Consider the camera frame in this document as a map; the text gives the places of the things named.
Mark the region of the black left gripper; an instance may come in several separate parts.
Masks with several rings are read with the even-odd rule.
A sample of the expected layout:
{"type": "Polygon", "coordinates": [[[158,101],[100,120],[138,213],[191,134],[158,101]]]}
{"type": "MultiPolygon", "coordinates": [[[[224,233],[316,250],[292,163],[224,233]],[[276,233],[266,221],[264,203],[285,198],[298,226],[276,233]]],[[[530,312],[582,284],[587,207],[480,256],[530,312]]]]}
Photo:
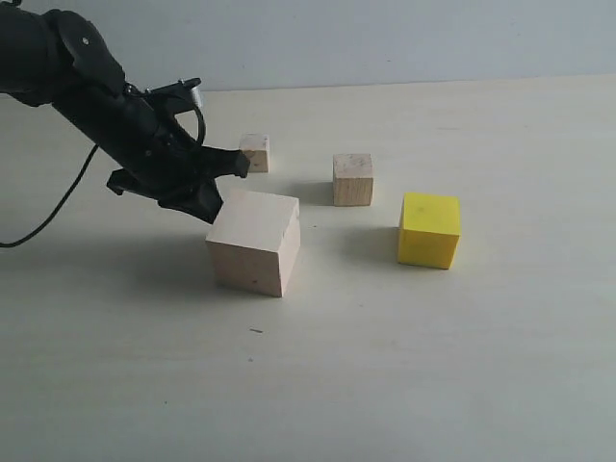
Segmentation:
{"type": "Polygon", "coordinates": [[[201,111],[164,114],[145,101],[146,90],[126,82],[114,95],[94,84],[83,85],[58,96],[52,106],[110,155],[139,188],[159,198],[160,207],[212,224],[223,200],[216,181],[202,181],[203,173],[210,178],[245,178],[249,159],[241,149],[202,146],[201,111]]]}

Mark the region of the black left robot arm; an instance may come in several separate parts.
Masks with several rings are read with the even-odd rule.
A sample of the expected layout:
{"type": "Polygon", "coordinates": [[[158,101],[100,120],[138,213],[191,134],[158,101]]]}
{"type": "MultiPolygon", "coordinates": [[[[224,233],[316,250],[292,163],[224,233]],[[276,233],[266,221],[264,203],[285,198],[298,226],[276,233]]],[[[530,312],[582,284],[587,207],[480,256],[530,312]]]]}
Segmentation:
{"type": "Polygon", "coordinates": [[[114,159],[112,192],[211,223],[223,204],[217,178],[245,178],[249,160],[241,150],[204,145],[200,83],[140,90],[78,13],[1,4],[1,91],[30,107],[51,105],[114,159]]]}

